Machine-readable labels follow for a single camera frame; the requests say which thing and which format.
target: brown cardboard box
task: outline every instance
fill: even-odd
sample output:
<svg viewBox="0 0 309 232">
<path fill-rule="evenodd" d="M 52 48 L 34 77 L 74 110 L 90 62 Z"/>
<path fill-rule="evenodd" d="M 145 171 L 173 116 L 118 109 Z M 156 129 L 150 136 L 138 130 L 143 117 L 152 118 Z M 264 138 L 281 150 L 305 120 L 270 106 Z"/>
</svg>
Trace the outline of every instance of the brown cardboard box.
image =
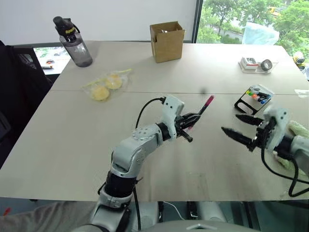
<svg viewBox="0 0 309 232">
<path fill-rule="evenodd" d="M 150 25 L 150 34 L 153 56 L 157 63 L 182 57 L 184 30 L 178 22 Z"/>
</svg>

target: water bottle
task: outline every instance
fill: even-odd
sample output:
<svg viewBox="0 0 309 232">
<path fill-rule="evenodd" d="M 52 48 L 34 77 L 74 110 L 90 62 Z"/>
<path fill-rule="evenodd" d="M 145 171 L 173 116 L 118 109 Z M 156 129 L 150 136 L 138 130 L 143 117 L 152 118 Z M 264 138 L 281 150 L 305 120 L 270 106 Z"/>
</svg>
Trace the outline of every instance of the water bottle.
<svg viewBox="0 0 309 232">
<path fill-rule="evenodd" d="M 71 22 L 71 19 L 57 16 L 53 19 L 53 22 L 60 35 L 60 42 L 67 50 L 74 63 L 79 67 L 87 67 L 92 64 L 91 55 L 82 39 L 80 31 Z"/>
</svg>

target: plastic bag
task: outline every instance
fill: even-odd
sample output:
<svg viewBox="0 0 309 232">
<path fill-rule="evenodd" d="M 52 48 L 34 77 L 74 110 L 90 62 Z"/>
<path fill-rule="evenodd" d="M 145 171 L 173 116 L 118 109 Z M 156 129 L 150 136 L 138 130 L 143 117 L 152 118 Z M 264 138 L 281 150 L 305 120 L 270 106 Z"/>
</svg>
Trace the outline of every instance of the plastic bag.
<svg viewBox="0 0 309 232">
<path fill-rule="evenodd" d="M 82 90 L 96 101 L 105 101 L 125 91 L 128 75 L 132 69 L 112 71 L 82 87 Z"/>
<path fill-rule="evenodd" d="M 242 44 L 269 44 L 274 45 L 279 39 L 279 32 L 266 26 L 250 23 L 246 24 Z"/>
</svg>

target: tape roll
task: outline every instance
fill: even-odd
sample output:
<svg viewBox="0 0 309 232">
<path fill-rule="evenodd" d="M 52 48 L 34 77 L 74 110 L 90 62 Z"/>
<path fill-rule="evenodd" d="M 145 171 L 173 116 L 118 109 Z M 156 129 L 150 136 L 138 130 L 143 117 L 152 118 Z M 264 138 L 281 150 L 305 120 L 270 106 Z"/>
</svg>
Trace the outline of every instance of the tape roll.
<svg viewBox="0 0 309 232">
<path fill-rule="evenodd" d="M 261 69 L 263 71 L 269 71 L 272 69 L 272 63 L 269 59 L 266 59 L 264 60 L 262 63 L 261 63 Z"/>
</svg>

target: tree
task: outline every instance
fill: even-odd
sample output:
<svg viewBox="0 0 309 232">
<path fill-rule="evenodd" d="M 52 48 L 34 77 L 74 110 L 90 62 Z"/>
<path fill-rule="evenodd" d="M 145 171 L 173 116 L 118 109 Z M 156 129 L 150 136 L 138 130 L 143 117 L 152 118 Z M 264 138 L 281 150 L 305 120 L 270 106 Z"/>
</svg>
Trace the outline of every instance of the tree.
<svg viewBox="0 0 309 232">
<path fill-rule="evenodd" d="M 201 18 L 199 20 L 197 42 L 198 43 L 217 43 L 220 37 L 214 32 L 212 26 L 216 24 L 218 18 L 212 15 L 212 8 L 203 4 Z"/>
<path fill-rule="evenodd" d="M 268 8 L 281 5 L 281 0 L 239 0 L 239 5 L 241 7 L 236 10 L 235 16 L 242 26 L 247 22 L 270 25 L 274 17 Z"/>
<path fill-rule="evenodd" d="M 281 12 L 277 18 L 274 29 L 279 31 L 277 42 L 293 55 L 296 51 L 309 56 L 309 1 L 297 0 Z"/>
<path fill-rule="evenodd" d="M 203 5 L 212 8 L 212 14 L 219 18 L 219 31 L 224 22 L 229 22 L 233 18 L 233 12 L 238 7 L 239 0 L 206 0 Z"/>
</svg>

